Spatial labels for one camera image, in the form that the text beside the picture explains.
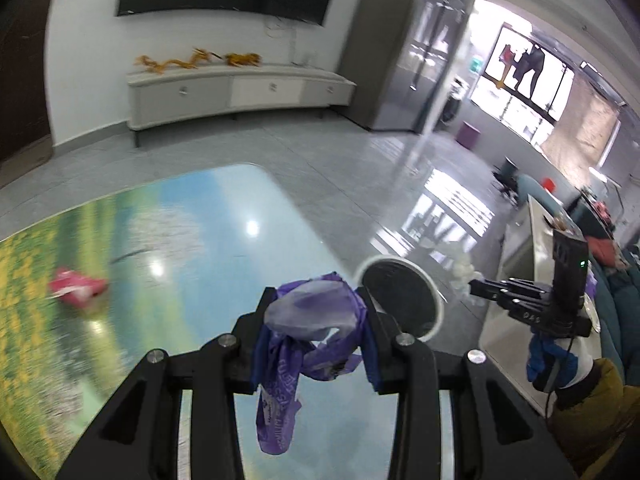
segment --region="refrigerator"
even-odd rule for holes
[[[462,18],[460,0],[360,0],[337,70],[358,86],[337,111],[367,130],[416,132]]]

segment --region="white tv stand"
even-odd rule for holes
[[[316,68],[293,65],[198,69],[171,68],[163,74],[127,76],[135,132],[196,117],[272,108],[348,105],[355,83]]]

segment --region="red object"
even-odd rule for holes
[[[516,55],[513,53],[513,50],[511,50],[511,45],[506,44],[498,59],[505,65],[511,65],[513,64],[513,59],[515,58],[515,56]]]
[[[74,270],[61,268],[49,282],[49,288],[54,298],[60,298],[76,308],[85,308],[89,300],[105,291],[107,280],[95,280]]]
[[[613,240],[609,240],[608,238],[599,240],[591,236],[585,236],[585,239],[587,240],[591,254],[593,254],[593,257],[599,264],[605,267],[616,266],[616,248]]]
[[[598,201],[594,203],[593,208],[606,225],[611,225],[611,215],[609,214],[609,209],[604,202]]]
[[[549,177],[543,179],[541,186],[545,188],[549,193],[553,193],[556,190],[556,183]]]

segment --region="blue glove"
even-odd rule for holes
[[[546,334],[532,332],[527,379],[535,389],[544,390],[556,360],[562,365],[556,377],[556,388],[573,386],[589,374],[593,367],[593,358],[587,350],[584,338],[575,338],[571,352],[567,354],[570,339],[553,339]]]

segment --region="window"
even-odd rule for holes
[[[517,64],[538,48],[543,62],[532,62],[530,66],[538,69],[529,69],[518,82],[514,78]],[[509,62],[509,51],[513,53],[513,62]],[[507,66],[510,68],[504,76]],[[573,79],[574,72],[562,60],[505,23],[471,100],[537,146],[549,136],[562,115]]]

